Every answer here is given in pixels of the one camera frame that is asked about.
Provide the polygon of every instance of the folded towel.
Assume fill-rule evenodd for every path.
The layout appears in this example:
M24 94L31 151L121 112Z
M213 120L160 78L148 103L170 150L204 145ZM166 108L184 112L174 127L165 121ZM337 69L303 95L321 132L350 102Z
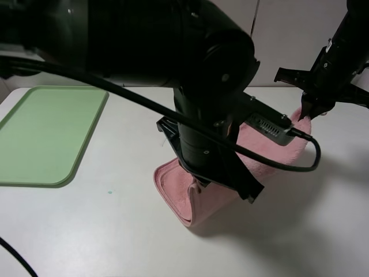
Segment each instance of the folded towel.
M306 117L298 121L300 114L301 109L298 109L291 116L295 128L311 134L310 119ZM237 143L283 164L293 163L307 145L306 140L295 138L287 146L280 146L246 124L240 127ZM245 156L239 155L239 157L259 182L277 171ZM178 159L157 168L154 173L154 182L165 202L187 227L203 222L238 197L237 192L220 185L211 183L206 188L199 185L190 173L181 168Z

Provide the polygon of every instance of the pink towel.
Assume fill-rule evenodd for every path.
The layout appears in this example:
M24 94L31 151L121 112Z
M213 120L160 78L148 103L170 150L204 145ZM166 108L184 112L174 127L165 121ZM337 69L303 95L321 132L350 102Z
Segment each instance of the pink towel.
M301 109L291 116L295 128L311 134L311 121L305 118L298 122ZM246 124L241 125L237 143L253 152L284 164L293 163L304 151L307 141L295 138L282 147L259 134ZM276 169L239 155L243 163L258 181L273 175ZM187 227L195 226L213 215L223 206L238 197L237 192L216 184L206 188L197 184L191 174L180 167L174 159L154 173L157 190L171 207L178 219Z

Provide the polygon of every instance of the black wire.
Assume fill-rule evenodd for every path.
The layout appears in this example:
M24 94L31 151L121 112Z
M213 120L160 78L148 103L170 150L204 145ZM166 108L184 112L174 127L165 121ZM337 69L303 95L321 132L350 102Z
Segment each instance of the black wire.
M38 275L36 274L36 272L32 269L32 267L24 260L24 258L22 258L21 255L19 255L19 253L10 246L10 244L8 244L6 241L4 241L1 237L0 237L0 245L2 247L4 247L10 254L13 255L14 258L16 258L21 265L23 265L23 267L25 268L25 270L27 270L27 272L30 274L30 276L32 277L38 277Z
M85 72L79 72L74 69L66 68L64 66L54 65L51 63L34 61L31 59L24 58L16 58L16 57L8 57L0 55L0 65L4 66L5 69L12 69L14 72L19 70L34 70L36 72L42 71L51 74L60 75L63 77L67 77L73 80L80 81L82 83L86 83L92 85L94 87L103 89L105 91L112 92L116 95L119 95L125 99L131 100L136 104L140 104L150 110L153 110L171 120L179 122L181 124L190 127L195 130L199 134L203 135L207 139L217 143L222 147L227 147L234 150L237 153L240 153L250 159L256 160L260 163L266 164L267 166L274 167L276 169L285 170L285 171L295 171L295 172L311 172L317 169L319 165L319 161L321 158L321 151L319 144L316 140L312 140L311 142L314 144L315 149L317 151L317 155L315 157L314 164L311 167L298 167L298 166L289 166L286 164L278 163L273 160L267 159L259 154L256 154L250 150L247 150L229 140L226 140L216 134L215 132L209 130L207 127L196 123L195 121L185 117L182 114L176 113L160 104L155 103L141 95L138 95L132 91L129 91L125 88L122 88L118 85L115 85L111 82L103 80L101 78L92 76Z

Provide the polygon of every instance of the green tray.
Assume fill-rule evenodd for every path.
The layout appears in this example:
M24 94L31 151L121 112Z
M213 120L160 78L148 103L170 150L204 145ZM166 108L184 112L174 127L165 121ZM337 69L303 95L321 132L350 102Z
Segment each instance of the green tray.
M67 185L108 96L92 87L30 89L0 122L0 186Z

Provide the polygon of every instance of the white table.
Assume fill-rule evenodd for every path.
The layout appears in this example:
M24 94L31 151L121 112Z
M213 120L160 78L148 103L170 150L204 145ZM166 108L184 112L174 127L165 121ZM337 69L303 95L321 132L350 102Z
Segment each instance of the white table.
M172 107L172 92L132 89ZM12 92L2 118L27 91ZM290 114L294 88L249 88ZM111 95L70 184L0 188L0 236L40 277L369 276L369 112L337 104L314 120L321 167L281 173L255 204L237 201L188 230L156 191L154 169L174 153L160 118ZM309 164L313 151L302 162ZM0 248L0 276L28 276Z

